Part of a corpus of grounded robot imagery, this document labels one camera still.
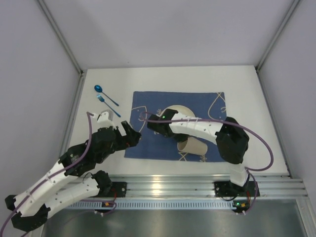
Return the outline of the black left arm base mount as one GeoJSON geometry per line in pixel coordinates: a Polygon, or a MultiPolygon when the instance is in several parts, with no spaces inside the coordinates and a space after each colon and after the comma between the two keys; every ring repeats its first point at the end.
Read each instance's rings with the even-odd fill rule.
{"type": "Polygon", "coordinates": [[[124,198],[126,197],[127,183],[126,182],[113,182],[111,188],[107,193],[98,194],[99,198],[124,198]]]}

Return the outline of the beige paper cup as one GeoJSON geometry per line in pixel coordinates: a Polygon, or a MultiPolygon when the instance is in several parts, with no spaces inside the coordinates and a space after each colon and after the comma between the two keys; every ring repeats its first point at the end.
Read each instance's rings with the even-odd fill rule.
{"type": "Polygon", "coordinates": [[[177,149],[180,152],[204,156],[208,151],[208,146],[195,137],[188,137],[187,140],[177,143],[177,149]]]}

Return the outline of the cream round plate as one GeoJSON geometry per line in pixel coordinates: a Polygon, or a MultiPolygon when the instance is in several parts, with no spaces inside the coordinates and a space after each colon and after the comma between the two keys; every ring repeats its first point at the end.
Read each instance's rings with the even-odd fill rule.
{"type": "Polygon", "coordinates": [[[188,116],[188,117],[195,117],[195,114],[193,113],[192,110],[190,110],[188,107],[183,106],[183,105],[171,105],[169,107],[166,107],[163,111],[162,111],[162,115],[165,114],[166,110],[177,110],[179,114],[183,114],[184,116],[188,116]]]}

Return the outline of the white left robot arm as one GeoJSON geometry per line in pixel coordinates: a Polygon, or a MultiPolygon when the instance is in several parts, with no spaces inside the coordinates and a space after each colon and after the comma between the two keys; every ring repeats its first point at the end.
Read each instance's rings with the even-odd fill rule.
{"type": "Polygon", "coordinates": [[[81,144],[72,146],[58,159],[54,166],[33,186],[19,195],[9,195],[5,204],[12,211],[8,221],[13,227],[26,233],[37,229],[65,207],[89,197],[105,196],[113,186],[105,171],[98,171],[78,185],[64,187],[93,170],[109,155],[116,151],[135,147],[141,133],[135,131],[128,122],[121,122],[126,135],[112,125],[92,131],[88,123],[89,137],[81,144]]]}

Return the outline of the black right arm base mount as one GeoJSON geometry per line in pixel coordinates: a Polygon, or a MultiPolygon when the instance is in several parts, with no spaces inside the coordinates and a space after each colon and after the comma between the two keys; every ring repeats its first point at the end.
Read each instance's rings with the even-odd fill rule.
{"type": "Polygon", "coordinates": [[[248,181],[243,187],[230,181],[216,181],[214,182],[214,191],[217,198],[239,198],[254,197],[257,189],[254,181],[248,181]]]}

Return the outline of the blue cloth placemat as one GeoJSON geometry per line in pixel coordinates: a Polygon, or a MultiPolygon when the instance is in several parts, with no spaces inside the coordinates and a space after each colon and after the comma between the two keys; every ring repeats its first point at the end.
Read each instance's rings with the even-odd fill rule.
{"type": "Polygon", "coordinates": [[[217,146],[206,141],[207,153],[204,156],[179,151],[174,139],[147,128],[146,116],[160,116],[165,109],[171,107],[180,110],[180,106],[191,110],[194,117],[225,120],[226,100],[224,92],[185,93],[135,91],[133,93],[130,124],[142,137],[136,147],[126,150],[126,158],[154,159],[168,161],[222,162],[217,146]]]}

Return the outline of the blue metallic spoon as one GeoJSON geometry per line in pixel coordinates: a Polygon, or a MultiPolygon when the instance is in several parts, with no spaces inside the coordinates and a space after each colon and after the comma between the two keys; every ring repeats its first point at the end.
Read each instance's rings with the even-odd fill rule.
{"type": "Polygon", "coordinates": [[[102,95],[101,94],[103,94],[105,97],[107,97],[112,103],[114,103],[116,106],[119,106],[119,104],[115,101],[115,100],[113,100],[109,95],[107,95],[104,91],[103,91],[103,88],[100,86],[100,85],[95,85],[94,86],[94,90],[98,93],[97,94],[97,97],[98,98],[101,98],[101,99],[104,99],[103,97],[102,97],[102,95]]]}

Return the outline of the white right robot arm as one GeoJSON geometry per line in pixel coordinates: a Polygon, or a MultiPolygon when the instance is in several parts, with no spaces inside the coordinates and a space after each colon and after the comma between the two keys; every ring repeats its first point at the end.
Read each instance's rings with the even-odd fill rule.
{"type": "Polygon", "coordinates": [[[247,192],[250,175],[243,164],[249,136],[234,118],[224,121],[191,117],[177,110],[166,109],[160,116],[151,115],[147,128],[180,143],[200,138],[217,146],[220,157],[230,164],[230,180],[217,196],[236,197],[247,192]]]}

